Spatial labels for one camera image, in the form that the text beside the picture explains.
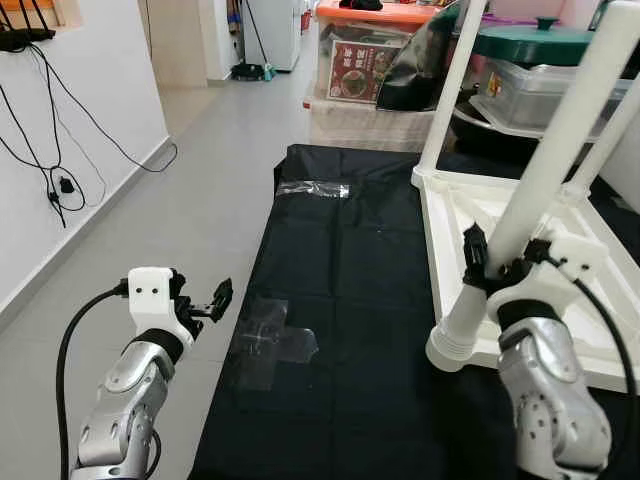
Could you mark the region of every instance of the plastic storage box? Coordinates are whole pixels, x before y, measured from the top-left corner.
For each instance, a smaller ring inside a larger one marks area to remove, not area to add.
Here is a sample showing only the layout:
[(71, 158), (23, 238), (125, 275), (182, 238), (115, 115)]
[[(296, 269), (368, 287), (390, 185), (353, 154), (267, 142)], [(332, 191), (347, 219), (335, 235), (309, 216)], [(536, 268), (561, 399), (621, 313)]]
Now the plastic storage box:
[(375, 105), (307, 96), (310, 143), (391, 152), (420, 152), (435, 112), (392, 112)]
[(327, 98), (331, 75), (333, 44), (367, 43), (403, 47), (440, 8), (415, 4), (384, 3), (379, 11), (340, 8), (339, 0), (321, 0), (316, 5), (319, 22), (318, 68), (314, 94)]
[[(503, 130), (512, 129), (510, 133), (516, 135), (522, 130), (521, 136), (542, 136), (576, 70), (577, 67), (549, 65), (527, 70), (504, 60), (490, 59), (482, 75), (479, 95), (471, 103)], [(611, 117), (630, 85), (631, 80), (618, 81), (593, 135)]]

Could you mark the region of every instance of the black cloth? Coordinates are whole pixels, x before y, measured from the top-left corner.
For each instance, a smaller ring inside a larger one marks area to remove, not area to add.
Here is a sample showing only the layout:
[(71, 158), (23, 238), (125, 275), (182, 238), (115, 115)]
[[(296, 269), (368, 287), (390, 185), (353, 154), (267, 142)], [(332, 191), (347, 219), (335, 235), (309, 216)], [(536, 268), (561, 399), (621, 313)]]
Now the black cloth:
[(340, 0), (340, 7), (354, 10), (382, 10), (382, 2), (380, 0)]
[[(424, 346), (434, 324), (417, 156), (293, 145), (277, 181), (348, 183), (349, 198), (275, 198), (243, 310), (289, 302), (312, 329), (310, 364), (279, 363), (270, 391), (235, 386), (225, 361), (191, 480), (500, 479), (517, 477), (511, 405), (497, 372), (444, 374)], [(518, 177), (522, 167), (443, 155), (440, 168)], [(640, 219), (598, 181), (593, 201), (640, 258)], [(594, 390), (614, 434), (626, 399)], [(616, 479), (640, 478), (637, 454)]]

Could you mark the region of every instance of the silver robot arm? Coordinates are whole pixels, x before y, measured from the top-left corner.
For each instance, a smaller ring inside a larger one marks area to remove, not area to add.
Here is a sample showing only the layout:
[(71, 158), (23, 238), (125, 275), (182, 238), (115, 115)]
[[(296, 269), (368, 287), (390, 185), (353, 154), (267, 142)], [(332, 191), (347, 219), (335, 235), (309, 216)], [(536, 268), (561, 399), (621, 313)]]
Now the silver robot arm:
[[(607, 251), (582, 237), (551, 234), (531, 242), (499, 278), (487, 278), (484, 233), (465, 233), (465, 282), (485, 289), (487, 313), (502, 328), (498, 372), (513, 406), (522, 478), (593, 480), (607, 466), (611, 428), (589, 394), (562, 318)], [(558, 259), (554, 266), (545, 259)]]
[(611, 430), (587, 391), (567, 327), (554, 318), (528, 317), (502, 334), (500, 348), (498, 372), (513, 405), (518, 467), (544, 479), (597, 478), (607, 465)]
[(128, 276), (129, 310), (137, 336), (98, 387), (97, 403), (82, 425), (71, 480), (142, 480), (153, 424), (167, 398), (175, 364), (193, 346), (203, 324), (219, 320), (233, 293), (226, 280), (209, 305), (180, 296), (184, 277), (168, 268), (145, 267)]

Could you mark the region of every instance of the power adapter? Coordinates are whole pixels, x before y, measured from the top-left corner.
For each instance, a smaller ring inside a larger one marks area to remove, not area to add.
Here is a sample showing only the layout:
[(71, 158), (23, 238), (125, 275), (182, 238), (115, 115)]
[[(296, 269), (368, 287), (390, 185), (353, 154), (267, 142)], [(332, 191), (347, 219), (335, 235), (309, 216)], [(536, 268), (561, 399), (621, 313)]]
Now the power adapter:
[(60, 177), (60, 191), (62, 193), (73, 193), (76, 189), (73, 187), (73, 182), (67, 177)]

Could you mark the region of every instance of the refrigerator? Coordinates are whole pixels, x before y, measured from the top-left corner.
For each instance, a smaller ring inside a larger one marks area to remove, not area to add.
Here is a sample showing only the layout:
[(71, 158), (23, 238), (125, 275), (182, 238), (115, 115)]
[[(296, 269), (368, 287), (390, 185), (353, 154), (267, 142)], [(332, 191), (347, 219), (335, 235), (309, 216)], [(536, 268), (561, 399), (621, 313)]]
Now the refrigerator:
[(263, 65), (249, 5), (269, 63), (276, 70), (292, 71), (300, 56), (304, 0), (242, 0), (245, 61)]

